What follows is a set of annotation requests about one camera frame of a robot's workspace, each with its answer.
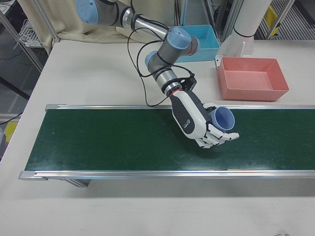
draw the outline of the green conveyor belt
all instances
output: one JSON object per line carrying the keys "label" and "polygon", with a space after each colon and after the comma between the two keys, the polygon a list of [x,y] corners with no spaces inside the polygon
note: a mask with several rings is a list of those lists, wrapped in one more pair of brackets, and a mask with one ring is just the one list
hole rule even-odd
{"label": "green conveyor belt", "polygon": [[315,110],[233,110],[240,138],[201,149],[171,110],[48,110],[25,170],[315,170]]}

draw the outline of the blue cup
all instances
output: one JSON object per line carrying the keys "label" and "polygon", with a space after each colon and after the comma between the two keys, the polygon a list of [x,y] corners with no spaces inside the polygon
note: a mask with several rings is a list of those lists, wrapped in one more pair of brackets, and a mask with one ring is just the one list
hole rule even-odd
{"label": "blue cup", "polygon": [[218,107],[209,113],[212,124],[221,131],[231,130],[235,125],[235,118],[230,109]]}

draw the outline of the blue tray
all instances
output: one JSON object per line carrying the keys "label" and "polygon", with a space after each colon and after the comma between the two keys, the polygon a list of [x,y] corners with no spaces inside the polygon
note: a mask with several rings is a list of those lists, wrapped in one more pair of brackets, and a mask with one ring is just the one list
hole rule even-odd
{"label": "blue tray", "polygon": [[191,36],[198,38],[199,51],[192,56],[178,58],[177,62],[214,60],[220,45],[211,25],[180,26]]}

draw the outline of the table surface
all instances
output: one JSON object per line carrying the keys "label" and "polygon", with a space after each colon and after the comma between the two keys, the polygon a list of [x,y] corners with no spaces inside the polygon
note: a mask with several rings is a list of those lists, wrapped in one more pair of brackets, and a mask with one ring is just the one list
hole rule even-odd
{"label": "table surface", "polygon": [[[290,87],[274,103],[224,101],[213,61],[183,65],[196,73],[203,102],[314,105],[314,55],[315,41],[255,42],[253,56],[276,58]],[[152,78],[145,82],[150,103],[163,99]],[[0,163],[0,235],[314,234],[311,179],[98,180],[86,189],[18,180],[51,103],[143,105],[126,45],[55,44]]]}

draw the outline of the pink bin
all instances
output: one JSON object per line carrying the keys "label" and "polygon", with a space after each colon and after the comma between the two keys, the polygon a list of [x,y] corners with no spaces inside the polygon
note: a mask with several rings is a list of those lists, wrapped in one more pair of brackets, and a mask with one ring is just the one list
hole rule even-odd
{"label": "pink bin", "polygon": [[276,59],[223,57],[219,79],[229,100],[276,101],[289,91]]}

